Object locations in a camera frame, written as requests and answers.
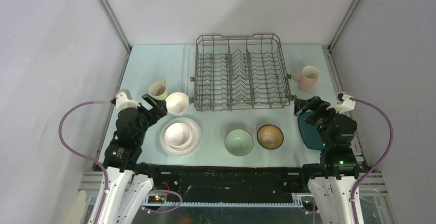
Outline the small white ribbed bowl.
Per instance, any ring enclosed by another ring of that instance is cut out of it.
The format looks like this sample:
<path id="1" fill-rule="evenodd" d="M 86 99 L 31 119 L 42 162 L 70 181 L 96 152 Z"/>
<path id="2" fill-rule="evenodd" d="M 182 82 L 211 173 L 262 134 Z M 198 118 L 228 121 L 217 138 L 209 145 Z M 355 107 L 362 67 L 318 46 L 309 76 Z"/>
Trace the small white ribbed bowl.
<path id="1" fill-rule="evenodd" d="M 167 112 L 171 115 L 181 116 L 189 108 L 189 97 L 183 92 L 175 92 L 165 99 Z"/>

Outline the pink ceramic mug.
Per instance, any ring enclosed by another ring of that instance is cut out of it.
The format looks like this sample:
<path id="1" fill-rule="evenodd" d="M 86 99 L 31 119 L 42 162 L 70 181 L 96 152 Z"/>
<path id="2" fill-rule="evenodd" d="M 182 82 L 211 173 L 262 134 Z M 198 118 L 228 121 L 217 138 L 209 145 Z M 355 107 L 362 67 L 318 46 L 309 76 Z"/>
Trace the pink ceramic mug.
<path id="1" fill-rule="evenodd" d="M 295 72 L 293 80 L 302 91 L 311 90 L 320 77 L 320 70 L 314 66 L 305 66 L 301 72 Z"/>

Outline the brown glazed bowl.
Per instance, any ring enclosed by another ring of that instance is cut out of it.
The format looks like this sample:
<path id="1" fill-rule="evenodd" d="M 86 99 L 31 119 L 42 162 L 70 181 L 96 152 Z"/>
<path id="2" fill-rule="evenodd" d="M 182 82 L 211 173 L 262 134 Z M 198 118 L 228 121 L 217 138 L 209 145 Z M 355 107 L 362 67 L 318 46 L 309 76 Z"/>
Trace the brown glazed bowl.
<path id="1" fill-rule="evenodd" d="M 264 149 L 278 149 L 284 142 L 284 134 L 277 126 L 266 124 L 257 131 L 257 141 Z"/>

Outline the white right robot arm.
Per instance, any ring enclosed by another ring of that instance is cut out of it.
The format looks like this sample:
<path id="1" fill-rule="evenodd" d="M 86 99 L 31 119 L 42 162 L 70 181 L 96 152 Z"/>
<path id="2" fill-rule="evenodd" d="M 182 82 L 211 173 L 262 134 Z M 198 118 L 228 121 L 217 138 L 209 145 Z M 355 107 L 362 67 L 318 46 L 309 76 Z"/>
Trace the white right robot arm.
<path id="1" fill-rule="evenodd" d="M 308 148 L 319 143 L 319 163 L 305 164 L 299 185 L 314 198 L 323 223 L 363 223 L 359 200 L 359 165 L 351 148 L 357 123 L 344 114 L 352 101 L 331 105 L 318 96 L 293 97 L 294 115 Z"/>

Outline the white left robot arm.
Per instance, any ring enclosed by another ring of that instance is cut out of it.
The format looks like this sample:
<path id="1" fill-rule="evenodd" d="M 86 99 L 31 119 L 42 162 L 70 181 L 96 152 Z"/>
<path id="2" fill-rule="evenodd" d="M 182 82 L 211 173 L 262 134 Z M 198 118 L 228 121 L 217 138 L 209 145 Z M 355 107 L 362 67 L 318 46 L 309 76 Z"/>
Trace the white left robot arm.
<path id="1" fill-rule="evenodd" d="M 131 223 L 146 194 L 162 186 L 159 174 L 134 171 L 147 130 L 168 113 L 164 100 L 149 94 L 142 98 L 151 109 L 134 101 L 127 90 L 116 94 L 116 130 L 104 152 L 102 185 L 89 223 Z"/>

